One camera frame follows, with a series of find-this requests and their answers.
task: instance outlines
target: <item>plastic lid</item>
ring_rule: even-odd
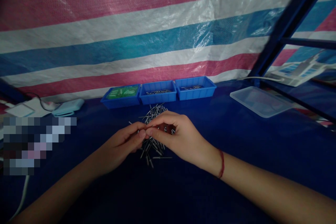
[[[290,103],[253,86],[234,91],[230,97],[264,118],[292,108]]]

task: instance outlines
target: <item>blue tablecloth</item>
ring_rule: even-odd
[[[166,103],[187,115],[214,146],[246,162],[277,173],[336,199],[336,135],[294,109],[265,119],[229,94],[249,86],[246,81],[218,84],[212,98]],[[48,153],[30,178],[28,206],[65,173],[101,146],[128,121],[144,116],[149,105],[108,110],[100,99],[86,100],[75,116],[77,127]],[[140,153],[129,155],[110,174],[95,181],[63,218],[70,223],[273,223],[212,175],[172,159],[147,166]],[[3,176],[0,183],[3,221],[16,210],[23,176]]]

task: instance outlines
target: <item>blue plastic bin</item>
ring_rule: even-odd
[[[112,87],[103,96],[103,98],[100,100],[100,102],[102,102],[108,109],[139,105],[140,104],[140,99],[139,99],[140,84],[129,85],[129,86],[136,86],[136,85],[138,85],[138,90],[136,92],[137,94],[134,95],[134,96],[122,97],[122,98],[117,98],[117,99],[107,99],[106,97],[111,92],[112,89],[121,88],[121,87],[123,88],[123,87],[126,87],[126,86]]]
[[[216,89],[216,85],[206,76],[175,80],[176,89],[180,100],[198,99],[211,97]],[[202,86],[199,89],[184,90],[181,88]]]
[[[156,90],[169,89],[172,92],[162,93],[162,94],[147,94]],[[153,104],[153,103],[163,103],[163,102],[174,102],[176,101],[176,87],[174,82],[171,80],[163,82],[152,82],[142,84],[140,89],[140,99],[143,104]]]

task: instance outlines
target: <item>blue stripe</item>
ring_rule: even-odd
[[[282,12],[283,8],[268,9],[115,40],[2,54],[0,76],[72,65],[94,65],[168,51],[232,44],[248,37],[268,36]]]
[[[297,29],[297,32],[315,31],[335,6],[336,0],[316,3]]]
[[[287,62],[302,62],[319,53],[320,48],[300,47]],[[325,64],[336,63],[336,50],[326,50],[318,56],[318,62]]]

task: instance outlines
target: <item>person's left hand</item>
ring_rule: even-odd
[[[146,138],[146,124],[136,122],[118,130],[99,149],[93,152],[85,161],[92,167],[97,176],[113,171],[128,156],[141,148]]]

